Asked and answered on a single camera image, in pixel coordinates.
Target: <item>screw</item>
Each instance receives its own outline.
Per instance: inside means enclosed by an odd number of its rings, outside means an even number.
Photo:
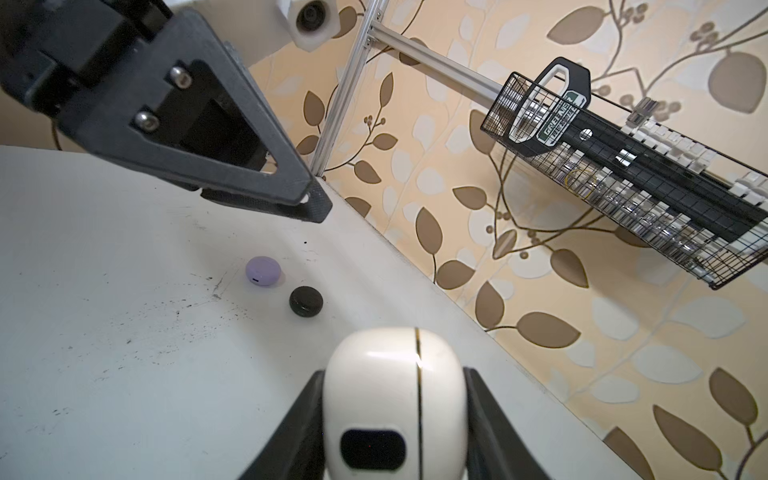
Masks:
[[[192,86],[192,75],[182,67],[173,67],[169,72],[171,81],[181,90],[187,90]]]
[[[160,119],[148,111],[140,111],[134,117],[134,123],[142,131],[150,134],[160,127]]]

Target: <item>camera lens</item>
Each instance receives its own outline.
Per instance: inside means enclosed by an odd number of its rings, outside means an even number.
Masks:
[[[296,26],[301,31],[315,31],[326,20],[326,6],[319,0],[304,5],[296,19]]]

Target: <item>label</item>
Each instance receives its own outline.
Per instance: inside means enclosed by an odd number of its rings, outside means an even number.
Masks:
[[[565,101],[558,102],[558,109],[549,116],[536,134],[536,140],[548,147],[553,147],[560,140],[565,129],[579,112],[579,108],[573,105],[581,108],[587,103],[587,98],[574,90],[566,91],[563,99]]]

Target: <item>table surface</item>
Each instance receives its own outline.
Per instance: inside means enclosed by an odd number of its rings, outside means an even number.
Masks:
[[[332,192],[322,224],[85,154],[0,147],[0,478],[236,478],[347,335],[419,326],[552,478],[637,476]],[[258,287],[251,257],[283,278]],[[325,298],[294,315],[290,292]]]

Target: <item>wire basket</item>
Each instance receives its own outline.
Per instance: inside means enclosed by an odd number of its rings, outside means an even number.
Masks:
[[[482,130],[713,290],[768,258],[768,211],[517,72]]]

